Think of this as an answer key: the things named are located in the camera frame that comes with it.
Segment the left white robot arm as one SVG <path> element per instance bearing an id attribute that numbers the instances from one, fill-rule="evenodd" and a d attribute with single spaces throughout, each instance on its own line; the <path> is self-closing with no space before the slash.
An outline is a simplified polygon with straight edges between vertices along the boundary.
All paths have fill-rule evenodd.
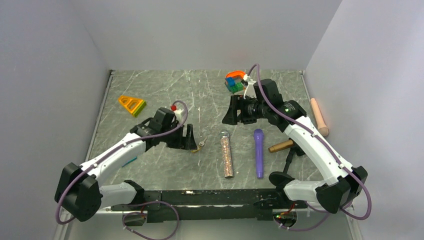
<path id="1" fill-rule="evenodd" d="M 131 210 L 139 209 L 145 202 L 143 187 L 133 180 L 105 185 L 106 179 L 160 143 L 170 149 L 195 150 L 193 126 L 185 124 L 187 118 L 186 107 L 161 107 L 105 152 L 79 165 L 72 162 L 66 165 L 54 195 L 58 207 L 80 222 L 89 220 L 105 207 L 126 205 Z"/>

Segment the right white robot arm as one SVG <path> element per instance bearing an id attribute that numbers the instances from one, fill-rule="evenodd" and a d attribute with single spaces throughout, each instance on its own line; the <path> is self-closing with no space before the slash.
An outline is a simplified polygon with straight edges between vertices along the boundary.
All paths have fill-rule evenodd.
<path id="1" fill-rule="evenodd" d="M 322 175 L 321 181 L 300 181 L 274 171 L 268 179 L 276 187 L 276 203 L 288 208 L 295 201 L 318 203 L 336 214 L 362 191 L 368 172 L 339 155 L 316 130 L 306 111 L 294 100 L 283 101 L 275 81 L 253 85 L 256 97 L 232 95 L 222 123 L 253 124 L 266 119 L 285 133 L 309 157 Z"/>

